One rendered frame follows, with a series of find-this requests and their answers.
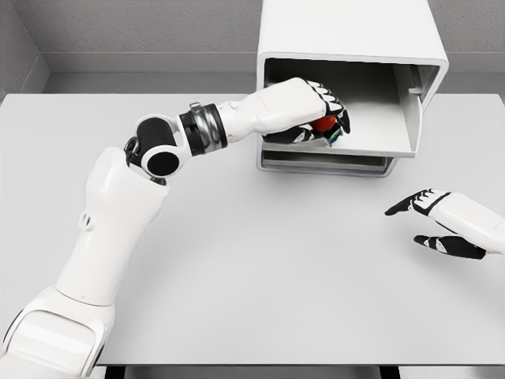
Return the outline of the white tabletop storage cabinet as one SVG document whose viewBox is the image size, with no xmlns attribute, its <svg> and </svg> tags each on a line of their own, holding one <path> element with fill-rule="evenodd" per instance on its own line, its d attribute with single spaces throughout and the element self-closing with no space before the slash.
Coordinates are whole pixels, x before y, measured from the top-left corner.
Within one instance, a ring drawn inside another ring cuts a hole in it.
<svg viewBox="0 0 505 379">
<path fill-rule="evenodd" d="M 264 83 L 269 58 L 410 65 L 423 114 L 449 68 L 428 0 L 263 0 L 258 88 L 269 85 Z M 343 154 L 331 152 L 332 146 L 323 140 L 258 141 L 256 164 L 263 150 Z"/>
</svg>

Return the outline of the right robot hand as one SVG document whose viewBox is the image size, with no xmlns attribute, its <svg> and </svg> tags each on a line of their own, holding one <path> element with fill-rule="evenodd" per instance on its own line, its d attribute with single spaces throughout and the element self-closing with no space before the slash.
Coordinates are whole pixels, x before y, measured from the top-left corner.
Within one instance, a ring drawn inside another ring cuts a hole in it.
<svg viewBox="0 0 505 379">
<path fill-rule="evenodd" d="M 390 207 L 385 214 L 414 211 L 451 232 L 449 236 L 417 235 L 414 241 L 452 257 L 481 260 L 505 257 L 505 218 L 462 193 L 423 189 Z"/>
</svg>

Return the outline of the red and black load switch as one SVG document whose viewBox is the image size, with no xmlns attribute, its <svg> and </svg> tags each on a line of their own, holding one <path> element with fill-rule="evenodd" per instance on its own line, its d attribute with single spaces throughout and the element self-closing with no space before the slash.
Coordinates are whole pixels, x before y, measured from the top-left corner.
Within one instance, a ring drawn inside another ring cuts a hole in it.
<svg viewBox="0 0 505 379">
<path fill-rule="evenodd" d="M 309 123 L 315 138 L 322 138 L 329 146 L 332 146 L 343 134 L 343 127 L 335 116 L 319 118 Z"/>
</svg>

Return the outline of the white cabinet drawer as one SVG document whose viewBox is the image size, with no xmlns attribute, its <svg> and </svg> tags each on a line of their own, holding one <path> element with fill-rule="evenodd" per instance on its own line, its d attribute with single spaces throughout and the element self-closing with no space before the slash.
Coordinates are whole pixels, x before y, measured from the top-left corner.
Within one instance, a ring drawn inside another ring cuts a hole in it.
<svg viewBox="0 0 505 379">
<path fill-rule="evenodd" d="M 414 157 L 418 150 L 423 110 L 410 65 L 269 58 L 264 83 L 292 77 L 321 83 L 346 107 L 350 133 L 331 152 Z"/>
<path fill-rule="evenodd" d="M 257 166 L 265 171 L 383 177 L 397 162 L 397 158 L 385 156 L 263 150 Z"/>
</svg>

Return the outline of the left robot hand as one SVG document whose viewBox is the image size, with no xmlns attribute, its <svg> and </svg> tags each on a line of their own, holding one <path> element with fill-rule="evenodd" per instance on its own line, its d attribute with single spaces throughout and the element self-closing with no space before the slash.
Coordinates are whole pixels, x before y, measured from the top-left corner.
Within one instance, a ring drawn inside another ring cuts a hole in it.
<svg viewBox="0 0 505 379">
<path fill-rule="evenodd" d="M 350 117 L 339 98 L 322 84 L 299 77 L 258 91 L 264 107 L 258 111 L 258 132 L 273 144 L 299 144 L 315 140 L 310 122 L 335 116 L 350 132 Z"/>
</svg>

